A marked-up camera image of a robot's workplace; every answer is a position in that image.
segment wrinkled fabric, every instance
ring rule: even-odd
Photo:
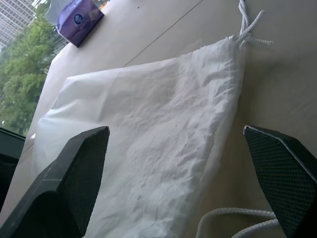
[[[33,176],[73,136],[110,128],[87,238],[181,237],[219,168],[242,88],[231,39],[174,59],[66,80],[37,126]]]

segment tree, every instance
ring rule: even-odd
[[[29,27],[0,53],[0,123],[26,134],[59,37],[44,14],[50,1],[38,6]]]

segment white drawstring bag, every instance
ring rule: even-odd
[[[176,238],[219,168],[242,88],[240,36],[174,59],[66,80],[37,126],[36,177],[75,135],[110,127],[102,184],[85,237]]]

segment building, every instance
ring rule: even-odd
[[[35,15],[33,0],[0,0],[0,48],[7,46]]]

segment beige table surface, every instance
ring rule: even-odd
[[[201,216],[213,208],[269,209],[242,135],[244,125],[296,137],[317,156],[317,2],[246,0],[246,4],[251,20],[266,10],[252,35],[274,40],[274,45],[248,47],[243,91],[220,171],[186,228],[189,238],[194,237]],[[103,12],[105,18],[80,48],[68,44],[51,64],[0,225],[32,183],[31,136],[67,77],[176,57],[238,34],[242,20],[238,0],[111,0]],[[206,232],[230,237],[254,222],[239,218],[220,217],[208,224]],[[273,234],[283,236],[279,229]]]

